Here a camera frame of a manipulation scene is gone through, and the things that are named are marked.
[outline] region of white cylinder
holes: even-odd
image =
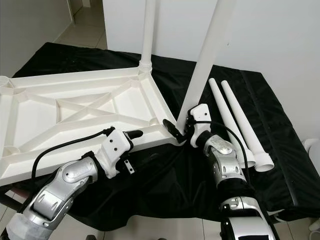
[[[254,155],[248,149],[248,147],[245,143],[245,140],[242,137],[242,135],[238,129],[238,126],[237,126],[237,124],[236,124],[227,104],[226,104],[224,97],[222,96],[222,94],[220,92],[220,89],[219,89],[215,79],[210,78],[209,84],[210,84],[215,102],[219,108],[219,112],[221,114],[224,125],[227,126],[231,131],[233,131],[235,133],[235,135],[240,139],[240,142],[242,143],[242,145],[244,147],[246,159],[248,162],[248,167],[249,168],[253,167],[256,164]],[[233,146],[235,148],[236,158],[239,162],[240,168],[244,169],[245,168],[245,159],[244,159],[244,155],[243,155],[242,149],[240,147],[240,144],[230,132],[227,132],[227,133],[229,135],[231,143],[233,144]]]
[[[309,230],[311,232],[316,231],[318,229],[320,229],[320,218],[309,226]]]
[[[184,134],[188,110],[195,107],[200,100],[214,64],[220,46],[223,43],[228,23],[231,19],[236,0],[218,0],[206,33],[198,62],[186,92],[176,128]]]
[[[150,72],[152,69],[151,54],[154,36],[155,14],[156,0],[145,0],[142,54],[138,67],[139,70],[144,73]]]
[[[271,157],[263,149],[259,139],[257,138],[257,135],[255,134],[255,131],[251,127],[228,82],[224,80],[222,81],[221,85],[231,106],[235,119],[241,129],[245,142],[254,155],[255,170],[257,172],[266,172],[273,169],[275,165]]]

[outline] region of floor tile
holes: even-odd
[[[57,44],[63,44],[63,45],[80,47],[80,48],[90,48],[90,49],[93,49],[93,48],[94,48],[94,46],[86,46],[86,45],[81,45],[81,44],[72,43],[72,42],[66,42],[66,41],[57,41],[56,43],[57,43]]]
[[[295,221],[289,221],[288,225],[293,240],[308,240],[310,224],[312,224],[312,219],[308,217]]]
[[[7,192],[5,193],[5,195],[7,195],[7,196],[9,196],[10,198],[12,198],[12,197],[15,195],[15,193],[14,193],[13,191],[9,190],[9,191],[7,191]]]
[[[71,25],[59,38],[59,42],[95,47],[105,28],[100,26]]]
[[[289,226],[287,222],[279,222],[274,225],[276,232],[280,240],[294,240],[292,238]]]
[[[96,45],[97,49],[103,49],[106,50],[107,49],[107,36],[106,36],[106,32],[104,32],[98,42],[98,44]]]
[[[2,217],[4,216],[6,210],[7,210],[7,206],[0,203],[0,221],[1,221]]]
[[[94,235],[97,240],[104,239],[104,232],[84,225],[73,217],[66,215],[49,240],[85,240],[87,235]]]
[[[11,209],[10,207],[7,207],[4,215],[0,221],[0,233],[3,232],[3,230],[6,228],[7,224],[11,220],[11,218],[15,215],[16,211]]]
[[[91,7],[93,8],[103,8],[103,0],[91,0]]]
[[[218,221],[209,221],[203,219],[203,232],[205,240],[220,240],[220,222]]]
[[[96,27],[105,27],[105,18],[103,8],[83,7],[74,16],[76,25],[89,25]]]
[[[105,233],[104,240],[203,240],[199,218],[153,218],[133,216],[127,226]]]
[[[15,193],[14,196],[13,196],[13,199],[18,201],[19,203],[23,204],[26,200],[25,197],[23,196],[20,196],[19,194]]]

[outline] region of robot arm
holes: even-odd
[[[71,208],[74,199],[89,184],[98,180],[99,164],[105,175],[116,176],[116,163],[127,156],[133,148],[131,139],[142,136],[142,131],[122,132],[111,128],[95,155],[70,161],[61,166],[54,179],[44,186],[22,213],[16,213],[6,230],[10,240],[47,240]],[[134,173],[128,160],[125,161],[130,174]]]
[[[247,183],[231,143],[211,133],[206,104],[188,111],[186,133],[190,144],[207,157],[219,194],[223,240],[275,240],[252,188]]]

